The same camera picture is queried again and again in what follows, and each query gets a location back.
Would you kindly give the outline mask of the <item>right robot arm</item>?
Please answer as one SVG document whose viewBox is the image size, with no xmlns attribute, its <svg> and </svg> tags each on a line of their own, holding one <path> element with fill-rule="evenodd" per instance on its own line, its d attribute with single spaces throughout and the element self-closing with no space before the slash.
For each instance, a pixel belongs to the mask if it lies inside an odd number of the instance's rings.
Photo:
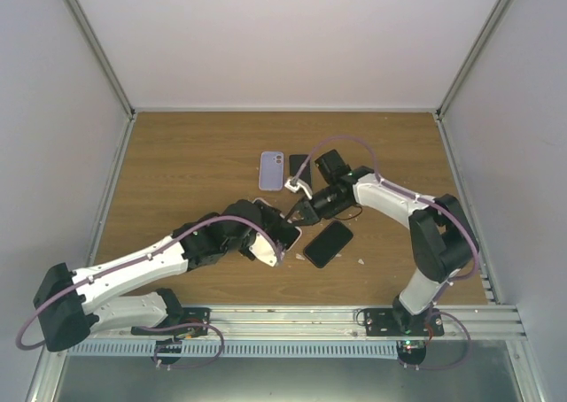
<svg viewBox="0 0 567 402">
<path fill-rule="evenodd" d="M 450 194 L 416 193 L 368 166 L 352 168 L 335 150 L 315 164 L 327 185 L 312 191 L 299 174 L 290 176 L 285 188 L 303 196 L 289 217 L 296 226 L 312 226 L 358 205 L 404 227 L 416 270 L 392 302 L 392 325 L 404 336 L 415 334 L 442 292 L 463 279 L 467 265 L 479 263 L 478 240 L 460 201 Z"/>
</svg>

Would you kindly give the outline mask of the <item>lavender phone case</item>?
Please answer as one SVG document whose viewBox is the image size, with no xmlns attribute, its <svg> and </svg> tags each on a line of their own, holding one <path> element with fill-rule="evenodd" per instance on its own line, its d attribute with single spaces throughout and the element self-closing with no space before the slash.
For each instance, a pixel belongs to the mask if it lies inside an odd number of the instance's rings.
<svg viewBox="0 0 567 402">
<path fill-rule="evenodd" d="M 263 151 L 260 155 L 259 189 L 279 191 L 284 185 L 284 155 L 280 151 Z"/>
</svg>

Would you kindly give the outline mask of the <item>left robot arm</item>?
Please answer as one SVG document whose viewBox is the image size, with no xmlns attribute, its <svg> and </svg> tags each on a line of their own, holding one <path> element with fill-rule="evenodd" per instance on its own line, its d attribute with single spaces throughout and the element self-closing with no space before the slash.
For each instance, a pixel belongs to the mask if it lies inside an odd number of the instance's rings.
<svg viewBox="0 0 567 402">
<path fill-rule="evenodd" d="M 33 298 L 43 345 L 61 352 L 108 329 L 174 334 L 182 326 L 183 308 L 173 291 L 158 289 L 141 297 L 130 291 L 214 265 L 233 251 L 274 267 L 300 236 L 278 209 L 260 199 L 239 200 L 116 260 L 75 270 L 59 263 L 46 272 Z"/>
</svg>

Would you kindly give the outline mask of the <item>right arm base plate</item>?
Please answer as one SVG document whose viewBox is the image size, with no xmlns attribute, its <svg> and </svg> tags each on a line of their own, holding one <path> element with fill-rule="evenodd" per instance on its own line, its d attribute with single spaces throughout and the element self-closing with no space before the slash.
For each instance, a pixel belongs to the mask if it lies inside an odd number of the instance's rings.
<svg viewBox="0 0 567 402">
<path fill-rule="evenodd" d="M 403 367 L 420 368 L 432 339 L 445 335 L 437 312 L 425 309 L 411 315 L 403 313 L 400 307 L 367 307 L 354 314 L 354 321 L 365 328 L 366 336 L 392 337 Z"/>
</svg>

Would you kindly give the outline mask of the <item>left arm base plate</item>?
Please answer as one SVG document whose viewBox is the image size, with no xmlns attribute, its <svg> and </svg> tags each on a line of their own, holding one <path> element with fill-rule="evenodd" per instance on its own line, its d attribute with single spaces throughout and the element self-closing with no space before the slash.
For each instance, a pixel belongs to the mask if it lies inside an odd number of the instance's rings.
<svg viewBox="0 0 567 402">
<path fill-rule="evenodd" d="M 156 358 L 160 366 L 173 367 L 181 360 L 183 342 L 188 339 L 207 336 L 207 327 L 183 327 L 183 324 L 206 324 L 212 309 L 209 307 L 184 307 L 178 320 L 165 319 L 156 326 L 157 331 L 132 327 L 132 336 L 149 336 L 155 340 L 151 359 Z"/>
</svg>

